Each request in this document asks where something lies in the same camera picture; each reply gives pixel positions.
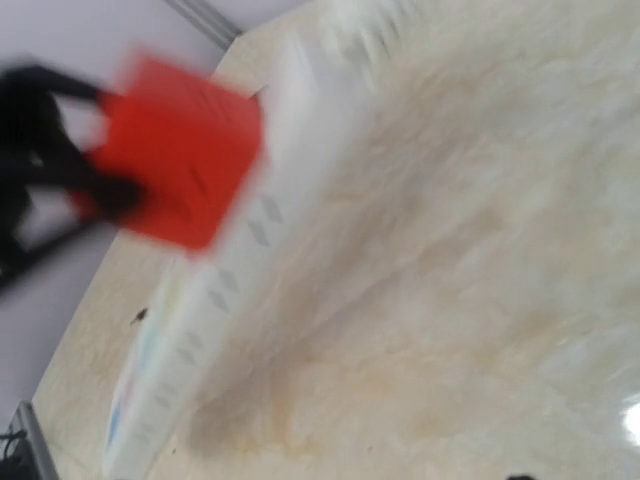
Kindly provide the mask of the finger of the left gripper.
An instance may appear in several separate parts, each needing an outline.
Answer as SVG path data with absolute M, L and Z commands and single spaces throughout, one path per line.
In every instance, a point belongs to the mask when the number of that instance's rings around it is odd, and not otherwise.
M 99 172 L 68 137 L 57 95 L 98 105 L 98 87 L 41 64 L 1 72 L 1 288 L 7 290 L 96 227 L 137 207 L 143 189 L 126 177 Z M 33 186 L 87 194 L 97 212 L 31 249 L 18 230 L 32 206 Z

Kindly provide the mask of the red cube socket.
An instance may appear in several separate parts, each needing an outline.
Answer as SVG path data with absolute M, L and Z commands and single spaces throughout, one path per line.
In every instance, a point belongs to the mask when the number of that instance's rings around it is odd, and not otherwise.
M 92 164 L 143 190 L 120 226 L 206 249 L 257 162 L 257 98 L 145 55 L 129 68 L 122 92 L 102 94 L 100 105 L 107 121 Z

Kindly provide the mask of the white power strip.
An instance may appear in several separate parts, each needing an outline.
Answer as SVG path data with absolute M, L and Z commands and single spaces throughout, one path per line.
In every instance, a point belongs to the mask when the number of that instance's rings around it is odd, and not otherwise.
M 333 1 L 316 37 L 291 35 L 255 100 L 260 142 L 203 253 L 175 254 L 116 384 L 102 465 L 143 479 L 232 330 L 327 189 L 371 111 L 378 65 L 415 1 Z

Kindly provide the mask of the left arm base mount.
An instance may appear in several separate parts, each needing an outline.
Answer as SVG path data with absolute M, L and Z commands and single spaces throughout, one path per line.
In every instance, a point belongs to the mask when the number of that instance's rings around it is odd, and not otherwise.
M 21 401 L 1 433 L 1 480 L 59 480 L 35 409 Z

